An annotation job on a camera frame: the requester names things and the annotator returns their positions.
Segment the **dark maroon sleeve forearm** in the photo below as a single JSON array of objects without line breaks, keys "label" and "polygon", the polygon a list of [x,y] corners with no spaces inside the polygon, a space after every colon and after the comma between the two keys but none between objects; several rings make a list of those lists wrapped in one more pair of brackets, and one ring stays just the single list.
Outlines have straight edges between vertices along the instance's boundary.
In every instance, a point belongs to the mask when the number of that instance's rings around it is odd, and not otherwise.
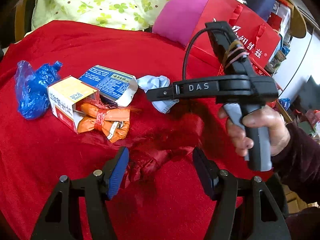
[{"label": "dark maroon sleeve forearm", "polygon": [[[272,157],[283,184],[307,204],[319,203],[319,144],[299,127],[288,124],[291,139]],[[319,208],[309,207],[286,218],[292,239],[319,239]]]}]

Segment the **person's right hand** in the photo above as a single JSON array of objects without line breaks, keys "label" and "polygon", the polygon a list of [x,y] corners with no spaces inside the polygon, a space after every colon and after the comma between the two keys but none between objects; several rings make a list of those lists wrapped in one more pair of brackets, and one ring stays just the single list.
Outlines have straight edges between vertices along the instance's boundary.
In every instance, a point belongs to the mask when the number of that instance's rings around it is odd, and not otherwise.
[{"label": "person's right hand", "polygon": [[[291,135],[280,114],[269,106],[253,111],[242,119],[244,126],[249,128],[267,127],[270,137],[271,155],[279,154],[289,143]],[[227,119],[226,130],[238,155],[245,157],[254,142],[245,135],[244,130]]]}]

